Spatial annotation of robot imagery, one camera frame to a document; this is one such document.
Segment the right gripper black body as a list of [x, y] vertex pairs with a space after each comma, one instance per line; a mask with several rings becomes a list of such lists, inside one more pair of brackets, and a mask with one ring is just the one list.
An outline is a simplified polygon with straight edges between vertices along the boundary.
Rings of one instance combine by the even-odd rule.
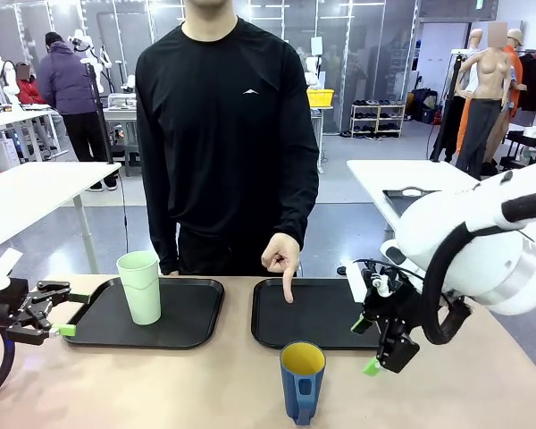
[[401, 286], [388, 297], [382, 297], [374, 287], [363, 303], [363, 316], [370, 321], [398, 320], [408, 331], [422, 324], [421, 294], [414, 286]]

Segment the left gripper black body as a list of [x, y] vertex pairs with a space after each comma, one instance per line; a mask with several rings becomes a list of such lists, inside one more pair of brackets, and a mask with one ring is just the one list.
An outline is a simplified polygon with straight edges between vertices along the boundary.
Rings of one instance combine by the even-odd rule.
[[8, 327], [13, 323], [14, 316], [28, 293], [28, 281], [19, 278], [10, 278], [10, 284], [0, 290], [0, 327]]

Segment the person's left hand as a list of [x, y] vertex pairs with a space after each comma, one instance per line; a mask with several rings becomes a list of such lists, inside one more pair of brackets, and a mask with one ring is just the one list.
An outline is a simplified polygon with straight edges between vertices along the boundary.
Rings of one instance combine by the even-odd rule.
[[294, 300], [292, 280], [299, 268], [300, 247], [295, 239], [285, 233], [275, 233], [261, 256], [263, 267], [270, 273], [282, 274], [282, 289], [285, 300]]

